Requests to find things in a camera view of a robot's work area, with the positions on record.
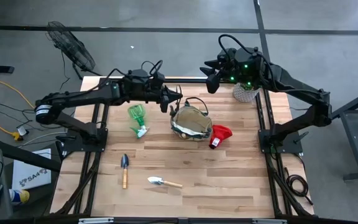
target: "green plastic bottle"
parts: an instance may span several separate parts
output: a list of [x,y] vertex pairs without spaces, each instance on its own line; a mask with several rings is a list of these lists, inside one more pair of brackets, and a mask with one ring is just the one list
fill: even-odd
[[143,117],[146,114],[146,110],[144,109],[143,105],[134,105],[128,108],[129,116],[136,120],[137,123],[140,126],[140,129],[131,128],[136,133],[137,138],[141,138],[146,132],[149,130],[149,128],[146,128],[144,125],[144,119]]

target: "electric fan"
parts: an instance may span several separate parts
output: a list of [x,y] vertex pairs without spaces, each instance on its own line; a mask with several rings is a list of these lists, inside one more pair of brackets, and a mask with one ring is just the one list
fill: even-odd
[[77,67],[84,72],[100,75],[93,72],[95,62],[84,44],[68,31],[63,24],[57,21],[48,22],[47,31],[54,46],[73,62],[73,68],[80,80],[82,80],[82,76],[78,72]]

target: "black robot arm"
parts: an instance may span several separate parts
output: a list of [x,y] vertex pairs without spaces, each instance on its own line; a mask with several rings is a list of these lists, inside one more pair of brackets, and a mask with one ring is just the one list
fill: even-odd
[[58,124],[79,133],[84,144],[97,144],[100,132],[95,123],[83,123],[63,113],[65,108],[104,104],[119,106],[125,102],[153,101],[160,104],[161,111],[167,112],[168,104],[180,99],[182,94],[169,90],[163,85],[165,77],[160,72],[149,75],[142,69],[132,70],[118,81],[105,79],[98,86],[73,93],[51,93],[35,105],[35,118],[41,124]]
[[[241,48],[225,49],[220,39],[231,37]],[[209,68],[200,70],[207,75],[206,85],[210,93],[215,93],[221,81],[241,83],[245,90],[263,88],[273,92],[284,92],[311,104],[306,113],[284,124],[274,124],[266,136],[268,144],[282,146],[283,140],[308,126],[326,126],[331,123],[331,105],[329,92],[317,90],[291,77],[282,67],[274,65],[258,51],[257,47],[244,47],[233,36],[223,34],[219,37],[222,51],[216,60],[205,62]]]

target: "concrete floor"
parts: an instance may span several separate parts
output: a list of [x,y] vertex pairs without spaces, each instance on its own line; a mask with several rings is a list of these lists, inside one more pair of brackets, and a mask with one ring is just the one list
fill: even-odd
[[[358,30],[358,0],[260,0],[260,7],[266,29]],[[66,26],[89,27],[258,28],[253,0],[0,0],[0,24],[44,26],[53,20]],[[218,33],[75,32],[75,35],[94,57],[95,70],[100,73],[115,67],[139,68],[144,60],[163,59],[161,71],[166,76],[203,76],[198,67],[220,51]],[[245,46],[261,46],[259,34],[235,36]],[[236,47],[230,41],[224,45]],[[296,79],[330,91],[334,110],[358,96],[358,35],[267,35],[267,45],[273,63],[286,68]],[[16,68],[12,75],[0,74],[0,80],[15,86],[33,102],[58,91],[65,80],[60,52],[45,32],[0,31],[0,64]],[[67,58],[66,75],[71,80],[63,89],[77,91],[81,82]],[[294,108],[306,106],[292,97],[289,99]],[[19,95],[1,85],[0,102],[29,108]],[[23,119],[15,111],[1,106],[0,110]],[[293,116],[301,114],[292,112]],[[1,114],[0,123],[9,130],[19,124]],[[55,131],[62,129],[32,131],[26,140]],[[357,171],[342,123],[335,120],[325,128],[304,131],[310,132],[302,140],[302,146],[316,214],[358,221],[358,180],[342,181],[343,175]],[[2,132],[0,140],[18,145]]]

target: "wooden tabletop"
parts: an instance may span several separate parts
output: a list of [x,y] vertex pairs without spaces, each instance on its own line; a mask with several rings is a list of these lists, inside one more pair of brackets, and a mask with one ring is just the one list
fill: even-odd
[[[81,90],[88,90],[98,82],[99,77],[84,77]],[[171,89],[175,89],[175,85],[167,84]],[[173,134],[168,113],[161,113],[155,103],[143,103],[145,123],[150,129],[141,139],[136,139],[130,127],[138,125],[130,119],[127,109],[142,102],[110,107],[108,145],[101,157],[92,216],[273,217],[265,158],[257,138],[260,127],[256,102],[237,102],[232,96],[233,85],[229,84],[221,85],[213,95],[207,92],[205,84],[187,83],[181,84],[181,88],[184,98],[197,96],[204,100],[213,124],[229,127],[233,136],[215,150],[208,147],[208,140],[182,140]],[[286,94],[270,93],[270,98],[275,121],[290,120]],[[191,105],[203,110],[200,102],[191,101]],[[75,118],[90,122],[93,107],[78,107]],[[130,160],[125,190],[120,167],[124,153]],[[61,208],[76,189],[83,157],[83,152],[75,152],[63,161],[51,212]],[[295,156],[283,154],[283,164],[290,174],[305,177],[302,164]],[[152,185],[147,181],[150,176],[183,184],[183,188]],[[281,190],[277,192],[284,211]],[[313,207],[305,198],[296,199],[313,213]]]

